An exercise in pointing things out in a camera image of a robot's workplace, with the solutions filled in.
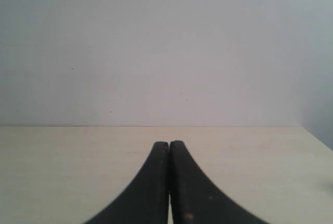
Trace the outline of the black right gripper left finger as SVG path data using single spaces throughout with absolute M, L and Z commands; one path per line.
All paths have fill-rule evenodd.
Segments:
M 167 223 L 169 144 L 158 141 L 130 184 L 87 223 Z

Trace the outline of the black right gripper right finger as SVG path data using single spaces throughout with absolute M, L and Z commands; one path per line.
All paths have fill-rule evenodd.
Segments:
M 224 194 L 183 141 L 170 143 L 169 191 L 174 223 L 265 223 Z

